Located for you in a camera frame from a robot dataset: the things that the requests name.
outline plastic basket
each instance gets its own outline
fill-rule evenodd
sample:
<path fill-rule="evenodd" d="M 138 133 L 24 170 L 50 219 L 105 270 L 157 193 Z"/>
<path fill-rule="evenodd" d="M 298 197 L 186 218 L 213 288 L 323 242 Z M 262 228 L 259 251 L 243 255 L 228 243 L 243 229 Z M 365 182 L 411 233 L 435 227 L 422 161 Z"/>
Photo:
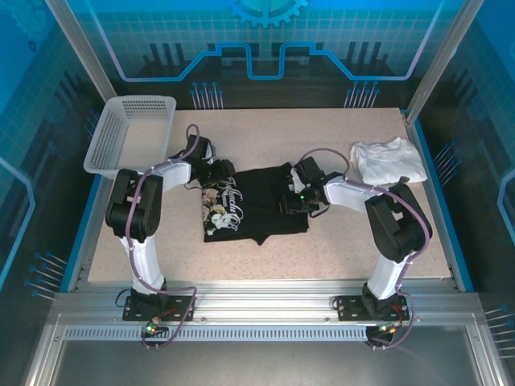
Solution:
<path fill-rule="evenodd" d="M 84 169 L 115 179 L 120 169 L 145 171 L 167 156 L 176 102 L 169 96 L 116 96 L 105 104 Z"/>

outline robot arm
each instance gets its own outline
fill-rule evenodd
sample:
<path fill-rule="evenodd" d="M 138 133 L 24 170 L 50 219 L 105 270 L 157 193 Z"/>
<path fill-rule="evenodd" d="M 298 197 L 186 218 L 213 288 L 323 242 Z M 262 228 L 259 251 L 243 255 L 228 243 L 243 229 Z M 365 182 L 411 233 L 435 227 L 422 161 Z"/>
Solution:
<path fill-rule="evenodd" d="M 187 149 L 193 146 L 195 136 L 188 138 Z M 161 218 L 161 202 L 163 192 L 173 187 L 184 185 L 197 179 L 201 185 L 209 185 L 234 174 L 233 164 L 227 160 L 213 161 L 215 148 L 207 138 L 200 138 L 198 145 L 187 158 L 179 162 L 170 162 L 146 177 L 142 185 L 139 202 L 130 225 L 133 244 L 134 265 L 142 280 L 152 288 L 166 289 L 166 281 L 157 258 L 155 248 L 155 232 Z M 130 205 L 134 201 L 134 191 L 141 174 L 135 170 L 120 170 L 117 174 L 105 221 L 113 229 L 114 235 L 129 254 L 126 239 L 126 222 Z M 137 294 L 154 295 L 146 288 L 133 272 L 132 290 Z"/>
<path fill-rule="evenodd" d="M 351 181 L 340 173 L 326 176 L 312 157 L 296 164 L 291 174 L 295 194 L 285 200 L 287 203 L 283 207 L 286 212 L 308 211 L 311 216 L 322 203 L 327 206 L 343 205 L 368 215 L 379 260 L 363 287 L 363 303 L 371 316 L 389 312 L 396 300 L 396 284 L 406 262 L 425 243 L 419 221 L 389 195 L 371 190 L 370 186 Z M 398 183 L 389 192 L 418 213 L 429 237 L 432 237 L 431 226 L 408 186 Z"/>

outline glass panel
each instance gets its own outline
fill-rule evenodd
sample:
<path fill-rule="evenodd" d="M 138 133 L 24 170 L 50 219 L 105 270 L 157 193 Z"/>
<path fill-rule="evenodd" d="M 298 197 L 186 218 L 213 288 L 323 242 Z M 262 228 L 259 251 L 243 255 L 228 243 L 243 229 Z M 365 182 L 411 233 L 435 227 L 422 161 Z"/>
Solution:
<path fill-rule="evenodd" d="M 24 380 L 63 272 L 35 253 L 66 265 L 103 102 L 44 2 L 0 2 L 0 35 L 0 384 L 11 385 Z"/>
<path fill-rule="evenodd" d="M 515 307 L 514 19 L 511 0 L 484 2 L 419 117 L 473 285 L 481 292 L 486 311 L 506 303 L 511 313 Z M 498 327 L 496 332 L 504 331 Z M 513 346 L 510 335 L 504 336 L 508 342 L 499 347 Z M 515 363 L 509 363 L 515 373 Z"/>
<path fill-rule="evenodd" d="M 452 327 L 416 327 L 402 349 L 387 354 L 342 342 L 177 342 L 156 360 L 136 342 L 68 342 L 64 352 L 57 386 L 481 384 L 466 332 Z"/>
<path fill-rule="evenodd" d="M 461 3 L 71 6 L 117 93 L 171 95 L 180 109 L 210 109 L 406 107 Z"/>

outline white cloth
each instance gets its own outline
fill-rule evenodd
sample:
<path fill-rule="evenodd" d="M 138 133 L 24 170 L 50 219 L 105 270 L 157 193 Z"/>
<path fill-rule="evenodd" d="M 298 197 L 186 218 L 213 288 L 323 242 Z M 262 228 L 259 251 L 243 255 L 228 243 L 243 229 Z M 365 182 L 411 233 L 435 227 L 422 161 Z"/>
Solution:
<path fill-rule="evenodd" d="M 351 162 L 357 164 L 363 182 L 372 185 L 396 183 L 401 177 L 409 178 L 410 183 L 427 180 L 417 148 L 403 138 L 371 145 L 355 143 L 351 148 Z"/>

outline vent slot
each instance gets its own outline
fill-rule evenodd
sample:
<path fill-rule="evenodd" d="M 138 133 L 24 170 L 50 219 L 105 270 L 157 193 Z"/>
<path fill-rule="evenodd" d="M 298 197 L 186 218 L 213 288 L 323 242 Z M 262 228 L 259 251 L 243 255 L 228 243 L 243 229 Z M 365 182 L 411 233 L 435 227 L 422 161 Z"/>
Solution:
<path fill-rule="evenodd" d="M 164 331 L 149 342 L 168 339 Z M 143 326 L 68 326 L 65 340 L 139 341 Z M 365 326 L 184 326 L 182 342 L 363 342 Z"/>

